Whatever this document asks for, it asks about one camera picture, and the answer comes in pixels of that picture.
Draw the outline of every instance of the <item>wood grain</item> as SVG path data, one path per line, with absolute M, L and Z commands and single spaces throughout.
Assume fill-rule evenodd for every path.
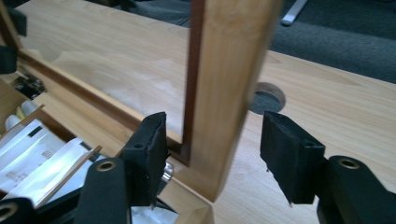
M 280 6 L 206 1 L 190 166 L 176 177 L 212 202 L 227 178 Z
M 142 114 L 149 114 L 149 107 L 166 111 L 169 127 L 181 134 L 188 29 L 71 0 L 33 0 L 21 9 L 31 18 L 31 35 L 22 40 L 26 48 L 126 107 L 145 110 Z M 281 113 L 325 144 L 326 157 L 363 161 L 396 191 L 396 85 L 272 51 L 263 63 L 259 81 L 280 87 L 287 96 Z M 262 117 L 247 112 L 224 191 L 212 204 L 215 222 L 318 223 L 315 205 L 290 208 L 265 172 L 261 127 Z M 170 161 L 176 173 L 186 169 Z

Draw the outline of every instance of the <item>wooden frame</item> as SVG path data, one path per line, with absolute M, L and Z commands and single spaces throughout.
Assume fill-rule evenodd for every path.
M 183 142 L 172 133 L 168 134 L 168 140 L 169 147 L 175 152 L 180 147 L 191 149 L 190 153 L 174 153 L 174 157 L 181 161 L 179 164 L 173 160 L 177 166 L 177 181 L 211 202 L 221 193 L 230 170 L 280 6 L 281 2 L 276 0 L 193 2 L 193 8 L 200 8 L 202 13 L 194 14 L 194 10 L 192 14 L 188 85 L 193 88 L 189 88 L 192 97 L 187 96 L 186 100 L 189 108 L 186 111 L 190 111 L 185 116 L 188 127 L 184 127 Z M 6 17 L 2 17 L 3 23 L 9 23 L 4 19 Z M 114 122 L 122 123 L 123 130 L 133 130 L 143 118 L 132 109 L 22 49 L 15 30 L 9 27 L 12 26 L 2 29 L 2 35 L 8 45 L 20 49 L 22 67 L 42 78 L 58 99 L 65 97 L 62 97 L 59 89 L 51 88 L 57 85 L 55 83 L 75 90 L 70 94 L 96 107 L 101 113 L 113 118 Z M 128 125 L 125 125 L 125 120 L 129 120 Z M 125 140 L 121 135 L 116 138 L 120 142 Z

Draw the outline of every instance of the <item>light wooden surface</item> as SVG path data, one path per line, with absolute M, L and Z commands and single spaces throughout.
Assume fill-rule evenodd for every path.
M 87 3 L 50 2 L 21 7 L 30 18 L 23 45 L 142 114 L 166 111 L 168 126 L 181 133 L 188 30 Z M 75 14 L 66 12 L 71 5 Z M 88 29 L 90 23 L 100 25 Z M 396 191 L 395 85 L 271 51 L 260 81 L 285 92 L 282 114 L 325 144 L 326 157 L 363 161 Z M 225 189 L 213 203 L 216 223 L 318 223 L 314 205 L 290 208 L 265 172 L 261 127 L 262 117 L 248 112 Z

